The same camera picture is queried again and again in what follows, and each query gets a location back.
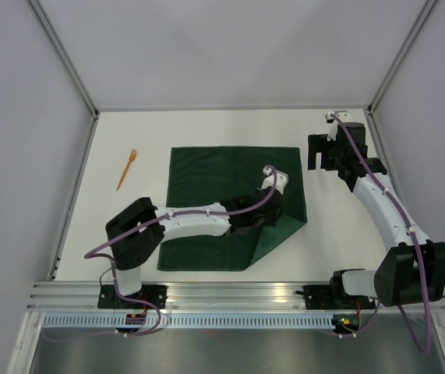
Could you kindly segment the dark green cloth napkin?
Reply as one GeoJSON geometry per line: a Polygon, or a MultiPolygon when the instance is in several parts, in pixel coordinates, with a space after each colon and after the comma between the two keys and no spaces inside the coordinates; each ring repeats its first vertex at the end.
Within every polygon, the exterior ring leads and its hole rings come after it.
{"type": "Polygon", "coordinates": [[[288,175],[284,212],[273,227],[245,235],[197,236],[165,242],[160,271],[243,271],[286,242],[308,221],[300,150],[296,147],[213,146],[171,150],[166,206],[203,206],[254,193],[268,164],[288,175]]]}

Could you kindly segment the orange plastic fork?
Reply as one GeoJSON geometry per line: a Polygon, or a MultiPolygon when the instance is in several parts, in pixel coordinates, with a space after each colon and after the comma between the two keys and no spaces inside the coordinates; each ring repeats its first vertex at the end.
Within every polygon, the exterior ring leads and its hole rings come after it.
{"type": "Polygon", "coordinates": [[[136,157],[137,157],[137,150],[131,149],[127,164],[122,172],[121,178],[119,179],[118,185],[116,187],[116,191],[118,191],[122,187],[122,184],[125,181],[126,175],[129,172],[129,168],[131,167],[132,163],[136,160],[136,157]]]}

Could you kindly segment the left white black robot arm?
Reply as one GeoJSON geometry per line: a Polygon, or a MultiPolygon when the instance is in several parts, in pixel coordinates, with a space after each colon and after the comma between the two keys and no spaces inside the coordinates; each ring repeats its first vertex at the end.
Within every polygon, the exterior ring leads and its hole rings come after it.
{"type": "Polygon", "coordinates": [[[136,200],[105,225],[115,259],[116,300],[127,309],[141,303],[141,266],[161,243],[198,236],[244,235],[262,226],[274,226],[283,209],[284,190],[270,186],[208,206],[158,207],[149,197],[136,200]]]}

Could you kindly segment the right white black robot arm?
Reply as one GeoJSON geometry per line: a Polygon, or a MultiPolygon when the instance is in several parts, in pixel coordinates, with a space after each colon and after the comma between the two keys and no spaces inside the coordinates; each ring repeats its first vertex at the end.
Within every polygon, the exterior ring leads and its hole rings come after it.
{"type": "Polygon", "coordinates": [[[308,137],[308,169],[337,172],[369,213],[387,251],[377,270],[334,272],[330,302],[345,308],[357,296],[378,299],[385,306],[439,301],[445,288],[445,243],[433,241],[415,223],[383,162],[368,157],[365,126],[336,115],[327,123],[327,134],[308,137]]]}

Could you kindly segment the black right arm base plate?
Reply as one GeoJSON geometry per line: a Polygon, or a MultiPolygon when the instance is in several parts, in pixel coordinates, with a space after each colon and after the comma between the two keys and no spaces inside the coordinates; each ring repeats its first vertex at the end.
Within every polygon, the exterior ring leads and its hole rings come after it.
{"type": "Polygon", "coordinates": [[[329,285],[305,285],[301,291],[295,292],[301,295],[307,310],[373,310],[376,307],[374,301],[366,296],[344,295],[334,291],[329,285]]]}

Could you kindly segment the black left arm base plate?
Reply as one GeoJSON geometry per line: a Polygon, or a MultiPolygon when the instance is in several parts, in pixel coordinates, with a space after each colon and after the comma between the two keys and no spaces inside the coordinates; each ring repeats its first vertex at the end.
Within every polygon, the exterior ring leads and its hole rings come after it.
{"type": "Polygon", "coordinates": [[[163,309],[167,301],[165,285],[147,284],[135,294],[126,295],[127,300],[120,298],[111,284],[103,285],[97,301],[99,309],[150,309],[153,305],[163,309]]]}

